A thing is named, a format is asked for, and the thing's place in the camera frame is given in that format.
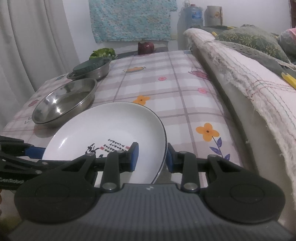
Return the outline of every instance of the onion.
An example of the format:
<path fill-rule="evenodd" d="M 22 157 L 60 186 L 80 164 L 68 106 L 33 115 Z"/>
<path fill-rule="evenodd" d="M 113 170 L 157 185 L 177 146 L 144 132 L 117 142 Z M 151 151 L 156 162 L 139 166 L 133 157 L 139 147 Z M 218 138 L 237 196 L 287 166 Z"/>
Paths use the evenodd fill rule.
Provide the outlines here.
<path fill-rule="evenodd" d="M 153 53 L 154 44 L 152 42 L 138 43 L 138 55 Z"/>

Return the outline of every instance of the silver bolt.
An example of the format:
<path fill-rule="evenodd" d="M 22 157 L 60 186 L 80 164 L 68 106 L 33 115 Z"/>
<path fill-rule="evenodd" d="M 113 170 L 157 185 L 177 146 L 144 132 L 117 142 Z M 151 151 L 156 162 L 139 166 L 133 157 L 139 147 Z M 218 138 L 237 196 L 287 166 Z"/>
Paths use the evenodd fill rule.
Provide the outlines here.
<path fill-rule="evenodd" d="M 115 183 L 104 183 L 102 188 L 105 190 L 114 190 L 117 187 Z"/>
<path fill-rule="evenodd" d="M 185 183 L 185 184 L 184 184 L 184 188 L 185 188 L 186 190 L 193 191 L 193 190 L 195 190 L 195 189 L 198 188 L 198 185 L 197 185 L 196 183 Z"/>

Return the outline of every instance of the bottle label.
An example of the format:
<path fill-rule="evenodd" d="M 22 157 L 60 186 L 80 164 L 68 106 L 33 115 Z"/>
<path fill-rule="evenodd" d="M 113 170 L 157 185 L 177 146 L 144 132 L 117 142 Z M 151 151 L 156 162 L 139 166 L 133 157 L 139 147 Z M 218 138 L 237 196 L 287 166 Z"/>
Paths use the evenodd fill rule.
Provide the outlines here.
<path fill-rule="evenodd" d="M 202 12 L 196 12 L 196 11 L 192 11 L 192 19 L 201 19 L 202 18 Z"/>

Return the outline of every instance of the green vegetable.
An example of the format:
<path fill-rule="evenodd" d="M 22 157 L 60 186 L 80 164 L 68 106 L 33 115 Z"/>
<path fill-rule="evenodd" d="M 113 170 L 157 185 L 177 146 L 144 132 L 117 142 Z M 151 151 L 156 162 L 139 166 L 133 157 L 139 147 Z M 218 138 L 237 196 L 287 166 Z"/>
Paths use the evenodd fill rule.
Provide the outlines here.
<path fill-rule="evenodd" d="M 116 57 L 116 54 L 114 49 L 103 48 L 103 49 L 98 49 L 93 51 L 93 53 L 89 58 L 91 59 L 91 58 L 97 58 L 97 57 L 110 57 L 112 58 L 112 60 L 114 60 Z"/>

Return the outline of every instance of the purple leaf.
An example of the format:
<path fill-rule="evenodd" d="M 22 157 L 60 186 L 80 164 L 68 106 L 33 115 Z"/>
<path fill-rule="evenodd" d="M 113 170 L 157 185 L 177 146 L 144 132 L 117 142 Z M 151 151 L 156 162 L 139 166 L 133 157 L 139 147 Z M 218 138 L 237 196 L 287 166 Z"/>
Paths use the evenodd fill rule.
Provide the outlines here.
<path fill-rule="evenodd" d="M 213 152 L 215 152 L 216 154 L 218 154 L 218 155 L 221 155 L 221 154 L 222 154 L 221 151 L 220 151 L 219 149 L 217 149 L 217 148 L 215 148 L 215 147 L 211 147 L 211 146 L 210 146 L 210 148 L 211 148 L 211 150 L 212 150 Z"/>
<path fill-rule="evenodd" d="M 222 146 L 221 137 L 217 140 L 217 146 L 220 148 Z"/>
<path fill-rule="evenodd" d="M 228 160 L 230 159 L 230 154 L 227 154 L 225 157 L 224 157 L 225 160 Z"/>

